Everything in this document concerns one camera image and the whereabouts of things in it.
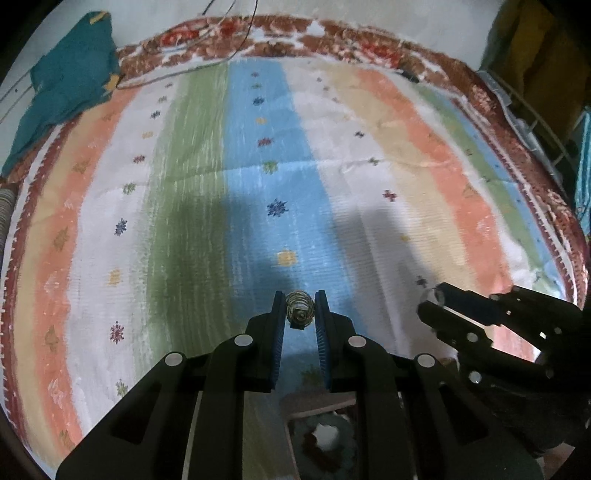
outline bed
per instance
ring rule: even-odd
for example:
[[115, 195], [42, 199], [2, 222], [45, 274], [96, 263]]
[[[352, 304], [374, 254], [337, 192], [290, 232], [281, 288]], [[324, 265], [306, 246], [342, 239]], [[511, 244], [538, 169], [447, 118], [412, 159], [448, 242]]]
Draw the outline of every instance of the bed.
[[[324, 289], [390, 352], [439, 358], [415, 308], [442, 281], [582, 307], [577, 220], [462, 62], [278, 15], [199, 18], [119, 60], [112, 99], [9, 179], [2, 406], [49, 475], [167, 352], [210, 352], [275, 290]], [[294, 394], [324, 395], [313, 328], [286, 330], [277, 390], [246, 397], [245, 478], [294, 475]]]

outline teal cloth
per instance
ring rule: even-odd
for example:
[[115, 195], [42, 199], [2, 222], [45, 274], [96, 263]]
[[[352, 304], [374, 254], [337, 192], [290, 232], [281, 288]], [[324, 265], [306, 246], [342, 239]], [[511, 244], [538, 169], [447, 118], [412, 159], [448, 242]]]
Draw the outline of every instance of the teal cloth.
[[8, 177], [14, 165], [52, 125], [106, 102], [103, 87], [111, 74], [119, 74], [111, 16], [90, 24], [100, 12], [89, 12], [31, 69], [35, 97], [21, 118], [12, 150], [2, 166]]
[[574, 194], [575, 212], [585, 236], [591, 233], [591, 108], [585, 107], [579, 148], [579, 173]]

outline metal spring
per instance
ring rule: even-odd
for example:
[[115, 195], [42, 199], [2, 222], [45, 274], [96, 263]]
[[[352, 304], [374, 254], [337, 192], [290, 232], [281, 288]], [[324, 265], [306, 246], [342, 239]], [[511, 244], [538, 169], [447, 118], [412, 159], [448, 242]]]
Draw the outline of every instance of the metal spring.
[[303, 290], [291, 292], [286, 298], [287, 320], [291, 328], [303, 330], [314, 320], [314, 300]]

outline orange stripe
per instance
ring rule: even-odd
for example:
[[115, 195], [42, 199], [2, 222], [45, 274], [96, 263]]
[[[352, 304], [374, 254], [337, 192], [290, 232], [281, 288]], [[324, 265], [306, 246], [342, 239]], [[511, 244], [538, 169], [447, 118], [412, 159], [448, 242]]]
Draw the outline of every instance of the orange stripe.
[[406, 126], [408, 139], [430, 160], [426, 168], [453, 212], [479, 292], [488, 295], [509, 290], [511, 275], [492, 211], [476, 192], [464, 197], [466, 187], [472, 188], [460, 160], [387, 77], [375, 70], [357, 72], [362, 87], [391, 108], [394, 118]]
[[[84, 113], [64, 144], [43, 197], [53, 204], [35, 281], [34, 348], [39, 396], [62, 458], [82, 440], [82, 431], [72, 403], [72, 382], [67, 370], [64, 331], [70, 312], [67, 298], [69, 272], [76, 246], [77, 221], [86, 190], [123, 109], [137, 89], [116, 91], [110, 102]], [[78, 322], [82, 319], [71, 319]]]

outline green stripe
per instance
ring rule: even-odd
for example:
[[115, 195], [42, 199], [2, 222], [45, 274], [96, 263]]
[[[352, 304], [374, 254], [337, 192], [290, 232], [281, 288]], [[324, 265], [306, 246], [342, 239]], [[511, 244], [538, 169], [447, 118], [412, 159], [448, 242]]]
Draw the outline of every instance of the green stripe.
[[148, 193], [150, 367], [171, 350], [211, 352], [239, 333], [230, 324], [225, 258], [223, 120], [228, 67], [184, 75], [158, 139]]
[[509, 235], [525, 250], [530, 268], [541, 274], [540, 279], [535, 282], [535, 289], [548, 295], [554, 294], [556, 289], [553, 288], [552, 282], [544, 274], [544, 265], [535, 248], [534, 239], [531, 237], [530, 232], [525, 226], [523, 217], [515, 208], [511, 196], [504, 188], [503, 182], [496, 181], [499, 179], [495, 174], [494, 169], [486, 161], [484, 155], [478, 149], [478, 146], [472, 137], [466, 132], [460, 121], [456, 118], [454, 112], [441, 101], [439, 95], [423, 85], [416, 85], [415, 89], [426, 102], [430, 103], [438, 111], [443, 126], [458, 146], [464, 152], [469, 151], [471, 153], [471, 155], [467, 155], [467, 158], [478, 172], [479, 177], [489, 180], [486, 182], [486, 189], [501, 211], [505, 223], [507, 224]]

